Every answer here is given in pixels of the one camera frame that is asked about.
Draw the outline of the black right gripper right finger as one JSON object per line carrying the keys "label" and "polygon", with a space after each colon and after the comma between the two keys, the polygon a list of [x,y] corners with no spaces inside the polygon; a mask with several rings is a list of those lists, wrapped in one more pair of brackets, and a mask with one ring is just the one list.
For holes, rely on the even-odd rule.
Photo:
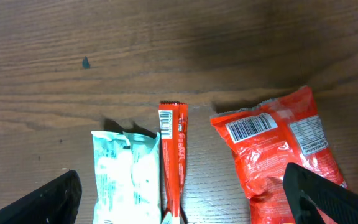
{"label": "black right gripper right finger", "polygon": [[358,224],[358,195],[298,164],[287,164],[283,189],[296,223],[324,223],[322,211],[336,223]]}

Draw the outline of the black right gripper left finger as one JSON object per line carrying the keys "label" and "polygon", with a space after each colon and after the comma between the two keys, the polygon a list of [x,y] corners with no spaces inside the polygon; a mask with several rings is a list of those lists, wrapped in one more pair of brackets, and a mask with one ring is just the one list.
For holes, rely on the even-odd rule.
{"label": "black right gripper left finger", "polygon": [[0,209],[0,224],[74,224],[81,196],[79,175],[70,170]]}

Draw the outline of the orange-red snack bag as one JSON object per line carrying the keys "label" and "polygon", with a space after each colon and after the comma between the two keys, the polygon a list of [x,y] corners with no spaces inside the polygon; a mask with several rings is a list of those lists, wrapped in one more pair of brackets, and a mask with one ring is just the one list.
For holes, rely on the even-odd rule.
{"label": "orange-red snack bag", "polygon": [[211,125],[231,148],[252,223],[294,223],[282,185],[289,162],[347,187],[308,86],[253,108],[219,113]]}

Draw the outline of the pale mint wipes packet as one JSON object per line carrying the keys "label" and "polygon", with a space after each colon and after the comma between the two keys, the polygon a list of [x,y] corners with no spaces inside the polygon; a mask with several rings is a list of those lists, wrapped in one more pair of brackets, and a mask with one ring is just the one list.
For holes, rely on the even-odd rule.
{"label": "pale mint wipes packet", "polygon": [[160,135],[92,131],[93,223],[161,223]]}

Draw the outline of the thin red stick packet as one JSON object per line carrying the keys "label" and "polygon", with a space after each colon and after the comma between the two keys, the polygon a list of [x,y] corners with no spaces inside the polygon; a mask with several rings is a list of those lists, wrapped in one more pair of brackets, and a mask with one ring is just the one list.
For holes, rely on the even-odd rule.
{"label": "thin red stick packet", "polygon": [[163,101],[158,106],[167,204],[163,223],[185,223],[181,195],[186,178],[188,105]]}

